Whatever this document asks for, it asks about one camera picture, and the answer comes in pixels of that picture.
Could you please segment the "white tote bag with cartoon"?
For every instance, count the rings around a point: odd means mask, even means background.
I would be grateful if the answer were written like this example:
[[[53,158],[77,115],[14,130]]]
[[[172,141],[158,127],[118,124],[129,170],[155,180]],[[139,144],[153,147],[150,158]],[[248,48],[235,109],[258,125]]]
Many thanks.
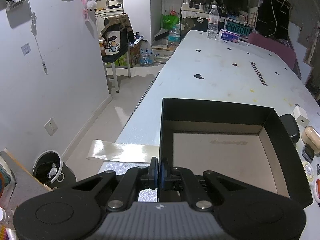
[[[120,51],[120,31],[105,31],[101,33],[103,38],[103,55],[116,55]]]

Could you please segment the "round white tape measure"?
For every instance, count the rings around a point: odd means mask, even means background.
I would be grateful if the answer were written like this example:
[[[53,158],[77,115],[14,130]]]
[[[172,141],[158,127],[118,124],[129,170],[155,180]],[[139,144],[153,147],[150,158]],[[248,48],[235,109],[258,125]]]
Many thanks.
[[[315,174],[314,174],[313,167],[306,160],[302,161],[302,165],[303,165],[303,168],[304,168],[304,171],[305,171],[306,178],[308,180],[308,184],[309,184],[310,187],[313,187],[314,180],[315,180]]]

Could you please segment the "smartwatch with dark screen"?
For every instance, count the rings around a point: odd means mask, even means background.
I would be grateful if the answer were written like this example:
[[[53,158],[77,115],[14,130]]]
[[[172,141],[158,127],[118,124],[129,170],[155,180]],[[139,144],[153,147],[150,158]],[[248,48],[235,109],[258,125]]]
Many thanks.
[[[307,162],[312,163],[315,153],[313,148],[309,144],[304,145],[302,156]]]

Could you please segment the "white wall switch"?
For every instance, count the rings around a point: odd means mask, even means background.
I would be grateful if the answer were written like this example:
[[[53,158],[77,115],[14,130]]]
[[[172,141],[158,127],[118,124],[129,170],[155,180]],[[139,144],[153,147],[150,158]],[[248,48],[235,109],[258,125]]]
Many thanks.
[[[21,47],[21,50],[22,50],[22,53],[23,53],[24,56],[27,55],[27,54],[29,54],[30,51],[31,51],[31,48],[30,48],[29,43],[24,44],[24,45]]]

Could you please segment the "black hanging garment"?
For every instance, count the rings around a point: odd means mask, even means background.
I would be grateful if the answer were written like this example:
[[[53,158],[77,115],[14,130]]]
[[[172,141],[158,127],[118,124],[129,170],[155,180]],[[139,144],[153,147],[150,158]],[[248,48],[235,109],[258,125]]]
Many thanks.
[[[287,0],[263,0],[258,8],[256,31],[264,37],[286,40],[291,4]]]

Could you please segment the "white usb charger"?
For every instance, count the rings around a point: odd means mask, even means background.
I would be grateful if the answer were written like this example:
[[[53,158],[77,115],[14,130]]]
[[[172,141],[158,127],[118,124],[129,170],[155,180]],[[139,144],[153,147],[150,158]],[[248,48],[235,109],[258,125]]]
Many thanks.
[[[293,116],[295,117],[298,125],[303,127],[307,127],[309,125],[310,120],[308,119],[306,111],[302,107],[296,105],[293,110]]]

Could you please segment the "clear water bottle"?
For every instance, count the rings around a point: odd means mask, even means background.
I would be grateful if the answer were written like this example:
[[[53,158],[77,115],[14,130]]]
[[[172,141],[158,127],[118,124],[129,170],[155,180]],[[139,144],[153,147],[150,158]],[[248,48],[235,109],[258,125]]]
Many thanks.
[[[217,40],[219,38],[219,17],[217,5],[213,4],[212,9],[209,12],[207,29],[207,37],[212,40]]]

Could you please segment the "black trash bin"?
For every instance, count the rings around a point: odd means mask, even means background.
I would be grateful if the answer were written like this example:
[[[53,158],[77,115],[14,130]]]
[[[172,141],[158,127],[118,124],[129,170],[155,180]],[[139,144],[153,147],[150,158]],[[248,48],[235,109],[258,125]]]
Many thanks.
[[[33,176],[51,189],[76,183],[75,174],[54,150],[48,150],[39,155],[33,165]]]

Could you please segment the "white shelf rack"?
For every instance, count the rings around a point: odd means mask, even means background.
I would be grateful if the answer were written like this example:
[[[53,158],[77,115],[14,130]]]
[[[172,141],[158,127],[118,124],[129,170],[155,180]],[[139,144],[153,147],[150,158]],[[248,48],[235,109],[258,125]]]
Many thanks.
[[[181,0],[181,18],[206,18],[206,0]]]

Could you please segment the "white wall socket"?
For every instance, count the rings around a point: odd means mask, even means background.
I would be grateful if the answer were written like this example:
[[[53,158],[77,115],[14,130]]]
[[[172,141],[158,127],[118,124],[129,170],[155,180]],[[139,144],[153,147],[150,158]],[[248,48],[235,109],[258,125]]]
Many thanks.
[[[44,128],[50,136],[53,136],[57,131],[57,124],[55,123],[53,118],[50,118],[44,125]]]

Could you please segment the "black cardboard box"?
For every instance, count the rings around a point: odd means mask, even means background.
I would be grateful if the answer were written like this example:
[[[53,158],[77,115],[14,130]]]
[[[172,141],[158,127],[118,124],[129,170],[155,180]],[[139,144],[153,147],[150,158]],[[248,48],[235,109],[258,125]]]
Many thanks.
[[[296,147],[270,107],[164,98],[159,160],[196,175],[212,170],[302,207],[313,202]]]

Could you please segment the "green shopping bag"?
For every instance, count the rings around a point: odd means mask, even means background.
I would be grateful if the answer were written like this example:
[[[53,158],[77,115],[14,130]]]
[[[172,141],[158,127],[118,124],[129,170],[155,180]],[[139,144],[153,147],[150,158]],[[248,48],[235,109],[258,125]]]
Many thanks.
[[[162,28],[171,30],[179,23],[179,17],[176,15],[162,15]]]

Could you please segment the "large water jug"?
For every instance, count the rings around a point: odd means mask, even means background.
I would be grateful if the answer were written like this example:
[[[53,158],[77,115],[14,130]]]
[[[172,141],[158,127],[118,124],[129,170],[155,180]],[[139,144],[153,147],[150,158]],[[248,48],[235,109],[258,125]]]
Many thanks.
[[[168,47],[176,48],[180,44],[180,39],[181,39],[180,25],[176,24],[173,26],[171,31],[169,31]]]

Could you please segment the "teal poizon box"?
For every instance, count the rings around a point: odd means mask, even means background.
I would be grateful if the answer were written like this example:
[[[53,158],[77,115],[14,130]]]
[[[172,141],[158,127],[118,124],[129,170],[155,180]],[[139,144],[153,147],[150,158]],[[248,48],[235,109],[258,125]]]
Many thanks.
[[[253,28],[250,25],[244,23],[238,23],[227,19],[225,21],[225,30],[237,34],[242,39],[246,40]]]

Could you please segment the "beige earbud case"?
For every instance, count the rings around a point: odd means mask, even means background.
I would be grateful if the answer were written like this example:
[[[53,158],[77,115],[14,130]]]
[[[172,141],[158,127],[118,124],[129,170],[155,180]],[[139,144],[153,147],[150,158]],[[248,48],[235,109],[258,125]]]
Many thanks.
[[[308,144],[315,154],[320,153],[320,135],[312,126],[308,126],[304,129],[302,141],[304,144]]]

